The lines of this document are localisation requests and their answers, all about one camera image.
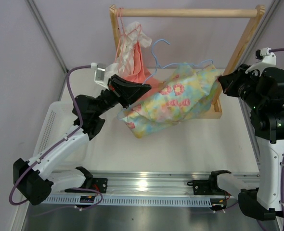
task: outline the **clothes hanger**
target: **clothes hanger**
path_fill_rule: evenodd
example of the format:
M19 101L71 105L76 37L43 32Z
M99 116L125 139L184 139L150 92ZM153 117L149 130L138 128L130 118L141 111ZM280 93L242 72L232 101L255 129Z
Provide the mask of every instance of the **clothes hanger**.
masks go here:
M162 38L162 39L159 39L159 40L157 40L156 42L153 43L152 48L151 48L151 52L152 52L152 56L154 57L155 62L156 62L155 71L154 71L154 73L152 73L149 77L147 77L147 78L145 79L145 81L143 82L143 84L145 84L146 81L147 81L150 77L154 76L154 75L157 73L157 69L158 69L158 68L160 68L160 69L165 69L165 68L167 68L167 67L169 67L169 66L171 66L171 65L182 65L182 66L184 66L184 65L190 65L190 66L194 66L194 67L199 67L201 64L206 63L206 62L209 62L209 61L211 61L212 64L214 63L212 59L206 59L206 60L204 60L204 61L201 61L201 62L198 63L198 64L194 64L194 63L191 63L191 64L170 63L170 64L168 64L168 65L162 67L161 64L160 64L159 61L158 61L157 56L156 56L155 53L154 53L154 47L155 47L155 45L156 45L158 42L161 42L161 41L163 41L163 42L165 42L166 44L170 45L170 43L169 43L168 41L166 41L165 39L163 39L163 38Z

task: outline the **perforated metal strip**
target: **perforated metal strip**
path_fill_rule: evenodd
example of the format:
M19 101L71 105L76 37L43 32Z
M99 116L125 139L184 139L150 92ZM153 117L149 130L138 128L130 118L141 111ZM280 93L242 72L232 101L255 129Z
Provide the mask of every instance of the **perforated metal strip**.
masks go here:
M80 203L78 195L50 195L43 204L91 205ZM133 206L177 206L177 207L211 207L209 198L182 197L141 197L141 196L104 196L101 205L133 205Z

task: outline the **wooden rack base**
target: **wooden rack base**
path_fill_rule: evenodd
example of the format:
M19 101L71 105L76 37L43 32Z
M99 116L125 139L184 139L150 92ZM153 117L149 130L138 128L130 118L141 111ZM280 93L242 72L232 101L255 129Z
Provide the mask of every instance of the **wooden rack base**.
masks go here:
M110 18L116 49L120 38L119 28L117 27L117 13L119 9L115 5L110 6ZM122 8L122 17L190 17L190 18L250 18L239 42L231 56L228 65L225 68L224 75L232 73L250 40L252 39L263 15L265 6L257 5L255 9L124 9ZM219 96L222 92L221 85L216 89L216 95L212 101L210 110L199 118L219 119L222 116L222 109Z

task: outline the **pink garment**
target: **pink garment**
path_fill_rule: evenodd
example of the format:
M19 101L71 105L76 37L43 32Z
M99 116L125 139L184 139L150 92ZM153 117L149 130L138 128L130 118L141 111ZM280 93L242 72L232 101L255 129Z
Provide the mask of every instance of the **pink garment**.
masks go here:
M123 77L125 80L135 83L143 83L147 77L151 75L151 73L144 67L143 65L143 58L142 58L142 52L139 42L134 46L134 70L132 75L128 75ZM144 94L140 100L144 100L153 94L157 93L160 89L160 82L155 79L154 77L149 78L146 81L147 84L152 86L152 89L149 90L146 94Z

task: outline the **colorful cloth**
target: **colorful cloth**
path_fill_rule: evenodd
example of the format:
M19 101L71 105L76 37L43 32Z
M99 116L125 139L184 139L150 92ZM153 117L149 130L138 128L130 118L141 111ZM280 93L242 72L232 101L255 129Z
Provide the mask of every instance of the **colorful cloth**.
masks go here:
M141 138L197 118L210 109L220 75L214 65L197 72L189 65L180 65L158 93L125 110L122 120Z

